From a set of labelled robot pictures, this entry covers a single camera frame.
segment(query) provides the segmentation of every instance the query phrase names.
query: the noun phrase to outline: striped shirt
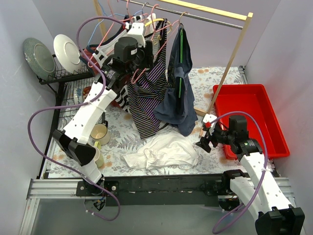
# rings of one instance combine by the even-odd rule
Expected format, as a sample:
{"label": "striped shirt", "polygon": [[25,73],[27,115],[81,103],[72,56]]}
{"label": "striped shirt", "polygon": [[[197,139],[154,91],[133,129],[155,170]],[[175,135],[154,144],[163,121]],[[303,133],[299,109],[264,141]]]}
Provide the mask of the striped shirt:
{"label": "striped shirt", "polygon": [[[156,28],[164,27],[166,22],[166,20],[160,22]],[[167,30],[164,29],[156,33],[153,42],[158,39],[159,35],[161,40],[154,44],[154,55],[166,42]],[[145,71],[135,84],[129,83],[127,85],[128,110],[133,117],[141,139],[150,137],[159,130],[161,121],[155,117],[153,110],[163,101],[167,89],[165,77],[166,45],[156,57],[154,65],[151,70]]]}

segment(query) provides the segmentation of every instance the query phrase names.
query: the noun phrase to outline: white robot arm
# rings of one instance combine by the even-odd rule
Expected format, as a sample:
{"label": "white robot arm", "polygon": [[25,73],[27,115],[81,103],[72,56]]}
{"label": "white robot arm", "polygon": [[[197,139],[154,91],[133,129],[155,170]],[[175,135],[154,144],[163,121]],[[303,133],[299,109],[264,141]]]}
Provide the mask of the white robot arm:
{"label": "white robot arm", "polygon": [[88,144],[90,133],[107,106],[116,98],[136,69],[153,67],[152,41],[145,41],[144,23],[127,24],[126,37],[121,37],[114,44],[114,54],[99,59],[99,65],[106,77],[106,88],[93,103],[103,88],[102,78],[92,84],[85,105],[80,107],[74,118],[62,131],[55,130],[53,137],[61,149],[80,165],[80,171],[92,182],[97,183],[102,174],[93,160],[95,148]]}
{"label": "white robot arm", "polygon": [[265,171],[260,190],[248,208],[255,221],[257,234],[299,235],[305,218],[304,213],[301,208],[292,206],[281,192],[272,173],[268,168],[264,168],[263,151],[257,140],[248,137],[246,118],[241,115],[230,116],[227,130],[222,130],[215,122],[211,124],[216,118],[209,114],[204,117],[205,133],[196,145],[207,152],[211,150],[210,142],[213,147],[218,143],[230,145],[253,182],[252,186],[241,170],[225,171],[222,176],[224,190],[232,191],[247,205]]}
{"label": "white robot arm", "polygon": [[[85,102],[89,103],[91,99],[96,97],[102,87],[102,83],[95,81]],[[53,137],[61,149],[78,162],[80,171],[94,183],[97,183],[102,178],[102,174],[93,160],[96,150],[88,144],[88,139],[102,113],[105,112],[107,106],[115,98],[116,93],[112,89],[105,89],[96,101],[90,103],[90,105],[80,107],[76,115],[62,131],[55,130],[53,132]]]}

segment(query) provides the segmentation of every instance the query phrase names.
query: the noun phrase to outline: black bracket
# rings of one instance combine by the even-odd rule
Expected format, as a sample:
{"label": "black bracket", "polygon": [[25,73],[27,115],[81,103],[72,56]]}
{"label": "black bracket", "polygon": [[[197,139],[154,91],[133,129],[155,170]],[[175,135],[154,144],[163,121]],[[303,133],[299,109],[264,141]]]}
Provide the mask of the black bracket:
{"label": "black bracket", "polygon": [[[104,181],[102,185],[103,188],[111,192],[113,195],[117,196],[119,192],[119,183],[118,181]],[[76,188],[76,196],[78,197],[95,197],[96,195],[86,188],[86,182],[79,181]]]}

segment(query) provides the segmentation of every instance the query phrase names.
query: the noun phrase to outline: white mug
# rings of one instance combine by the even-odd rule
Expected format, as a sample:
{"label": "white mug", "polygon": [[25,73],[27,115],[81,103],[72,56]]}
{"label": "white mug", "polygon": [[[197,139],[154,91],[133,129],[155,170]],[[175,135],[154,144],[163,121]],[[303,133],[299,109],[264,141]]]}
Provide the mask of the white mug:
{"label": "white mug", "polygon": [[108,131],[108,122],[105,121],[104,124],[95,124],[91,131],[90,137],[94,141],[99,141],[101,145],[107,144],[111,139],[111,134]]}

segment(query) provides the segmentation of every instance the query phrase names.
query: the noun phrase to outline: zip tie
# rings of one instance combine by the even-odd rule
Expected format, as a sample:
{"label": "zip tie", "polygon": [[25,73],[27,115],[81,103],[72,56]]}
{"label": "zip tie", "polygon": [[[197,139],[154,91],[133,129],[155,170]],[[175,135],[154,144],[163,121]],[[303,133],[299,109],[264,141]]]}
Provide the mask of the zip tie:
{"label": "zip tie", "polygon": [[105,112],[106,112],[106,110],[105,110],[105,109],[100,108],[98,105],[95,105],[93,102],[88,101],[88,104],[91,104],[91,105],[93,105],[94,107],[96,107],[97,109],[100,109],[103,113],[105,113]]}
{"label": "zip tie", "polygon": [[271,172],[270,169],[265,169],[264,167],[263,167],[261,170],[262,170],[262,172],[263,172],[263,171],[269,171],[269,172]]}

